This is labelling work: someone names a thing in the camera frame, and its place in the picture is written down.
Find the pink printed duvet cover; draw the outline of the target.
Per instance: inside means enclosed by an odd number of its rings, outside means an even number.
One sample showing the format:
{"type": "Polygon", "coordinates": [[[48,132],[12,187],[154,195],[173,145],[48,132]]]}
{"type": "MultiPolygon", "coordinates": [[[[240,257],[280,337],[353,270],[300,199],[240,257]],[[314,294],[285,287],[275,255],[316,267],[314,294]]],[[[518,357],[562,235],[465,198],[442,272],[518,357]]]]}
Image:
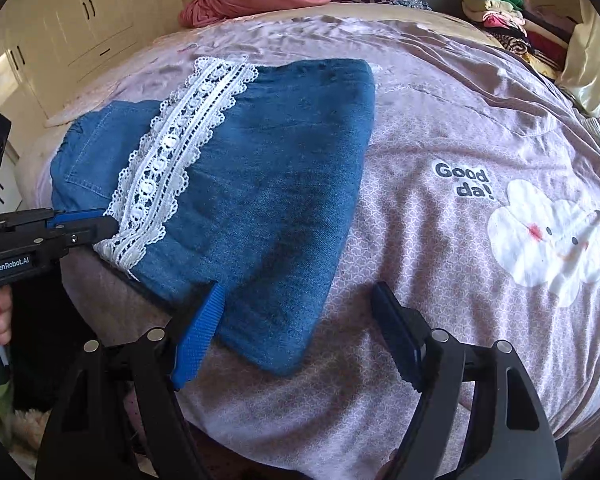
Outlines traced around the pink printed duvet cover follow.
{"type": "MultiPolygon", "coordinates": [[[[18,166],[27,205],[54,207],[50,163],[79,117],[114,101],[164,100],[198,58],[362,60],[375,115],[346,244],[300,366],[285,376],[261,370],[218,334],[178,396],[186,418],[258,463],[314,479],[372,478],[418,400],[370,313],[370,288],[384,281],[460,341],[511,342],[554,436],[584,454],[600,436],[600,148],[554,84],[468,26],[445,35],[426,15],[179,32],[72,102],[66,131],[43,136],[18,166]]],[[[170,314],[95,248],[65,258],[62,277],[108,344],[170,314]]]]}

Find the cream curtain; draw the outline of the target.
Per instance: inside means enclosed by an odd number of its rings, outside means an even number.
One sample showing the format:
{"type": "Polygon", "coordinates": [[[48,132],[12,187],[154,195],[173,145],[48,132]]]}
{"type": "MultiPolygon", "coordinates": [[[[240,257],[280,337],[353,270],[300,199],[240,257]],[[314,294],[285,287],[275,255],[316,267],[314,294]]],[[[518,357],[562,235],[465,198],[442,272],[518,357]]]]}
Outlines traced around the cream curtain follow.
{"type": "Polygon", "coordinates": [[[582,22],[574,26],[556,84],[585,114],[600,118],[600,14],[590,0],[579,1],[582,22]]]}

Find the stack of folded clothes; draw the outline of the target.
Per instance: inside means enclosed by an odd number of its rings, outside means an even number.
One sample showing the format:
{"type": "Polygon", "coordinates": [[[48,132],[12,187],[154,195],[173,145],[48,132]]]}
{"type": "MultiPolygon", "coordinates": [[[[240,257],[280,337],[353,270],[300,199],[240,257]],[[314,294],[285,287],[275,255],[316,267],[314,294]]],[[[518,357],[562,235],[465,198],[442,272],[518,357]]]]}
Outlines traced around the stack of folded clothes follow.
{"type": "Polygon", "coordinates": [[[541,75],[555,81],[578,22],[530,0],[462,0],[465,18],[541,75]]]}

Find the cream built-in wardrobe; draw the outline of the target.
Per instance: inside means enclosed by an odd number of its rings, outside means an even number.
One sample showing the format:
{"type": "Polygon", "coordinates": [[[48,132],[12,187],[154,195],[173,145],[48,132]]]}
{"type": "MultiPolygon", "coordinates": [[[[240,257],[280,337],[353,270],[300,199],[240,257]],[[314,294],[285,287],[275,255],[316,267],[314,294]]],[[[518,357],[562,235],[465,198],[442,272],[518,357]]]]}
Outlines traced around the cream built-in wardrobe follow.
{"type": "Polygon", "coordinates": [[[101,73],[178,29],[182,0],[6,0],[0,113],[22,156],[48,120],[101,73]]]}

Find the blue denim pants lace trim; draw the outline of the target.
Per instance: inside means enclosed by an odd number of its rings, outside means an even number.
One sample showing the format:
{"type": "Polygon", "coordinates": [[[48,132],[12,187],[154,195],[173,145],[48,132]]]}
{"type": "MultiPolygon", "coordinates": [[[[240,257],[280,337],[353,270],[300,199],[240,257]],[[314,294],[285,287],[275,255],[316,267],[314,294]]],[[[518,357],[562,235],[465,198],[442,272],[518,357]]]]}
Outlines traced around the blue denim pants lace trim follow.
{"type": "Polygon", "coordinates": [[[95,252],[168,312],[222,285],[222,343],[285,376],[332,286],[374,115],[362,60],[198,58],[164,100],[79,117],[50,163],[52,203],[114,218],[95,252]]]}

